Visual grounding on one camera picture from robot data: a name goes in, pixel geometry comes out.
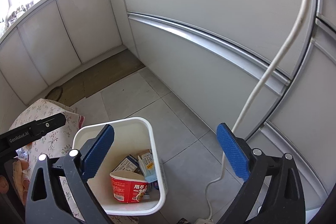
instant noodle cup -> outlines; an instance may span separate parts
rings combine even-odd
[[[113,196],[123,203],[138,203],[144,196],[148,182],[143,175],[120,170],[110,173]]]

white bin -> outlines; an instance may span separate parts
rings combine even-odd
[[[163,165],[159,160],[151,124],[140,117],[95,124],[81,128],[73,139],[73,148],[80,149],[88,139],[97,136],[106,125],[113,126],[114,142],[106,154],[96,176],[88,180],[88,184],[95,197],[109,215],[140,216],[151,215],[162,208],[168,191]],[[136,154],[142,150],[151,149],[160,191],[153,189],[150,199],[139,203],[120,203],[113,197],[110,172],[129,154]]]

power cord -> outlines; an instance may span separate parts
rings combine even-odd
[[[232,128],[233,133],[236,131],[239,124],[241,123],[241,121],[245,117],[247,111],[249,110],[249,108],[250,108],[252,102],[254,101],[255,97],[260,92],[261,88],[264,86],[264,84],[266,83],[268,78],[271,76],[271,74],[273,73],[273,71],[276,69],[279,62],[281,61],[281,59],[288,52],[289,48],[291,47],[291,45],[295,41],[296,37],[298,36],[298,34],[299,34],[299,32],[302,28],[302,25],[304,23],[305,16],[306,16],[307,11],[308,11],[308,7],[309,7],[309,0],[302,0],[299,13],[298,13],[297,18],[294,22],[294,25],[292,27],[291,32],[289,33],[288,37],[286,38],[285,42],[281,46],[277,55],[275,56],[275,58],[273,59],[273,61],[271,62],[271,64],[269,65],[269,67],[267,68],[265,73],[263,74],[263,76],[260,78],[260,80],[258,81],[256,86],[254,87],[251,94],[249,95],[247,101],[245,102],[245,105],[244,105],[243,109],[241,110],[241,112],[238,116],[237,121],[235,122],[235,125]],[[211,220],[211,218],[212,218],[212,207],[211,207],[211,203],[208,199],[209,186],[212,183],[215,183],[215,182],[218,182],[218,181],[222,180],[224,178],[224,174],[225,174],[225,153],[223,153],[223,156],[222,156],[222,171],[221,171],[220,177],[218,179],[210,181],[205,187],[205,198],[207,200],[207,203],[208,203],[208,206],[209,206],[209,211],[210,211],[210,215],[207,218],[207,220]]]

blue gripper pad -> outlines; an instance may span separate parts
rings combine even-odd
[[[113,142],[114,129],[109,124],[104,126],[96,138],[85,142],[80,149],[83,156],[81,175],[83,181],[87,181],[96,175]]]
[[[236,140],[232,137],[231,130],[221,123],[217,127],[216,134],[217,140],[234,172],[239,178],[247,181],[250,175],[249,160],[237,144]]]

tiled floor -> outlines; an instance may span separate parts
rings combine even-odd
[[[176,224],[184,217],[191,223],[207,218],[206,184],[220,176],[221,154],[215,134],[148,68],[143,68],[74,106],[85,116],[84,125],[126,117],[147,119],[154,131],[164,162],[169,193],[160,212],[141,216],[140,224]],[[241,179],[231,166],[222,181],[209,188],[214,223],[238,193]],[[260,206],[257,201],[251,216]]]

